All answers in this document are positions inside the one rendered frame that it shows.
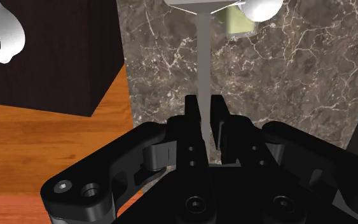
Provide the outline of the green box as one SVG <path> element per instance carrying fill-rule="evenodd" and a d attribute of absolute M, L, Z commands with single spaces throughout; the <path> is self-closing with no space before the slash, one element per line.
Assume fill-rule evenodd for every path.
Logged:
<path fill-rule="evenodd" d="M 225 9 L 225 26 L 228 37 L 249 38 L 258 31 L 258 23 L 248 19 L 239 6 Z"/>

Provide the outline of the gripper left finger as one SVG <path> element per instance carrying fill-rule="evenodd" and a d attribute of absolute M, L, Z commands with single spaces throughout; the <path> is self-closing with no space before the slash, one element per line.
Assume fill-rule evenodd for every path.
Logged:
<path fill-rule="evenodd" d="M 165 124 L 145 122 L 46 181 L 52 224 L 215 224 L 195 95 Z"/>

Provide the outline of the white round object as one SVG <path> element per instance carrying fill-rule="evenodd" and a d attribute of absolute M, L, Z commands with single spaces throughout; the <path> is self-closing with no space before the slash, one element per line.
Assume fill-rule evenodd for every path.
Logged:
<path fill-rule="evenodd" d="M 254 22 L 265 22 L 281 9 L 284 0 L 246 0 L 242 5 L 244 15 Z"/>

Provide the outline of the grey long-handled spatula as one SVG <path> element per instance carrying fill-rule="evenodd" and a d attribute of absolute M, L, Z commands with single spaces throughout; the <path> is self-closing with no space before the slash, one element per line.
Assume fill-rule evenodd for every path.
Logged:
<path fill-rule="evenodd" d="M 211 104 L 211 19 L 212 14 L 241 0 L 164 0 L 178 10 L 195 16 L 197 50 L 197 100 L 200 110 L 201 131 L 207 158 L 210 157 L 210 104 Z"/>

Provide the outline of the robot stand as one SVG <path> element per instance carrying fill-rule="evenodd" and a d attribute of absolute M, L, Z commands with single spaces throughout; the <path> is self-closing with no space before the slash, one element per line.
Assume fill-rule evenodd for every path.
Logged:
<path fill-rule="evenodd" d="M 123 64 L 116 0 L 0 0 L 0 105 L 91 116 Z"/>

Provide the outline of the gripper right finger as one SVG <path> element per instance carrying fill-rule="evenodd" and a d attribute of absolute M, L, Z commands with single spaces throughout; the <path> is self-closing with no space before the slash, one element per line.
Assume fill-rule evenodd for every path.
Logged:
<path fill-rule="evenodd" d="M 283 122 L 257 128 L 221 95 L 210 125 L 222 163 L 240 163 L 262 224 L 358 224 L 357 155 Z"/>

